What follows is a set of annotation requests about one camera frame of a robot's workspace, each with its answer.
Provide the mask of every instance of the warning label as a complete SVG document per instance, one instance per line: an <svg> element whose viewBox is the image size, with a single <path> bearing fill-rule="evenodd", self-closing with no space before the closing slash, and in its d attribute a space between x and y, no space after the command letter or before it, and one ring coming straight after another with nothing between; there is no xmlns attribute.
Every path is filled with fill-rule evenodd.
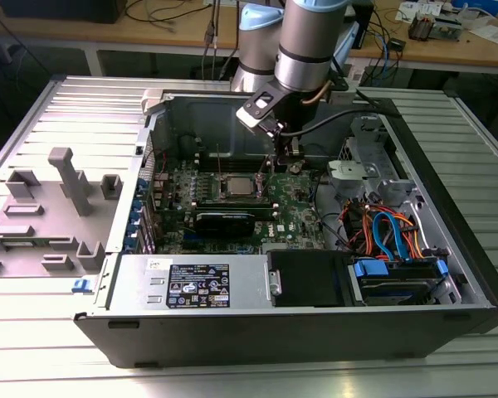
<svg viewBox="0 0 498 398"><path fill-rule="evenodd" d="M229 307L229 265L172 265L166 304L169 308Z"/></svg>

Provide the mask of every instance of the motherboard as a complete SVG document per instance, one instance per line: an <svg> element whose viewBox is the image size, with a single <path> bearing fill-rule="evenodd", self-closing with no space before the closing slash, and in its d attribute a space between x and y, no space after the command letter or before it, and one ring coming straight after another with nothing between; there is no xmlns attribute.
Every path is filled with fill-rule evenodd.
<svg viewBox="0 0 498 398"><path fill-rule="evenodd" d="M181 162L155 174L159 254L323 249L310 171L204 172Z"/></svg>

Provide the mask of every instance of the green circuit board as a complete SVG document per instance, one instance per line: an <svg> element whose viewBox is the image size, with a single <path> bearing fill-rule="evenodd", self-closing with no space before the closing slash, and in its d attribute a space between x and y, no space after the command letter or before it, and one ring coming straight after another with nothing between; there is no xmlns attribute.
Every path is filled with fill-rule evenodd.
<svg viewBox="0 0 498 398"><path fill-rule="evenodd" d="M313 182L309 172L297 175L274 173L262 182L265 197L225 197L221 194L219 173L200 173L185 168L164 175L164 183L155 195L155 208L159 215L162 239L158 243L160 254L264 254L270 249L323 249L324 237L316 225L315 212L309 201ZM229 178L237 182L254 181L255 173L224 173L221 181ZM254 209L247 203L275 204L271 220L257 221L250 237L237 239L199 239L194 235L188 219L195 214L193 201L200 203L228 203L231 211L260 214L271 210Z"/></svg>

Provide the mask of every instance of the wooden table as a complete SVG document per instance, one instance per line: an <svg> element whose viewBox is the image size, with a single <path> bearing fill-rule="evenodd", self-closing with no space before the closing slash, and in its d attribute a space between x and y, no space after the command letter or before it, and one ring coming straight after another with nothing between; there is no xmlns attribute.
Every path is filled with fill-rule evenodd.
<svg viewBox="0 0 498 398"><path fill-rule="evenodd" d="M408 38L409 24L395 21L399 3L401 3L399 0L378 0L377 10L382 25L389 30L391 37L406 42L403 58L399 63L400 67L498 74L498 44L469 31L464 31L459 41L410 40ZM371 21L378 23L374 15ZM350 52L349 62L354 68L361 70L374 64L381 56L375 40L373 35L367 35L362 48ZM391 57L396 59L396 54L393 53Z"/></svg>
<svg viewBox="0 0 498 398"><path fill-rule="evenodd" d="M151 8L180 4L176 0L149 0ZM463 32L459 42L413 41L408 39L408 24L395 23L399 0L378 0L378 14L382 24L392 36L407 43L400 66L413 69L455 70L498 74L498 44ZM171 17L182 12L203 7L200 0L191 0L182 6L160 12L158 17ZM145 18L140 3L130 10L138 18ZM7 27L24 43L33 46L79 48L85 52L92 75L103 75L98 51L138 51L201 55L203 36L210 18L210 9L195 12L175 20L174 33L147 22L137 22L122 16L112 25L91 22L51 21L0 16ZM218 55L231 53L236 39L236 8L221 7ZM0 26L0 43L15 44L15 40ZM368 35L363 48L352 50L349 63L353 69L362 70L380 57L374 37Z"/></svg>
<svg viewBox="0 0 498 398"><path fill-rule="evenodd" d="M181 4L177 0L149 0L150 9L172 7ZM172 17L203 6L201 0L190 0L174 10L155 14L156 17ZM144 5L137 4L129 13L146 19ZM137 22L122 15L115 24L93 22L54 21L31 18L7 18L0 9L0 18L27 46L77 48L85 52L90 73L103 75L98 51L137 51L149 53L202 55L204 33L211 9L195 12L174 20L175 32L156 27L147 22ZM236 8L221 7L218 55L227 56L236 43ZM0 44L17 44L0 25Z"/></svg>

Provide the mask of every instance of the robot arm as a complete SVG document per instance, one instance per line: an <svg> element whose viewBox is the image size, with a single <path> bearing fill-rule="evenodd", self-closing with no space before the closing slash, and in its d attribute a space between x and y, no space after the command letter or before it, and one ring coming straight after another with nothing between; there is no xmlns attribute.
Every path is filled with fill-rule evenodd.
<svg viewBox="0 0 498 398"><path fill-rule="evenodd" d="M252 131L270 136L286 161L299 156L298 139L280 134L301 130L315 117L333 57L343 65L358 31L354 23L342 32L347 3L290 0L284 11L256 4L242 11L240 69L233 89L255 94L237 117Z"/></svg>

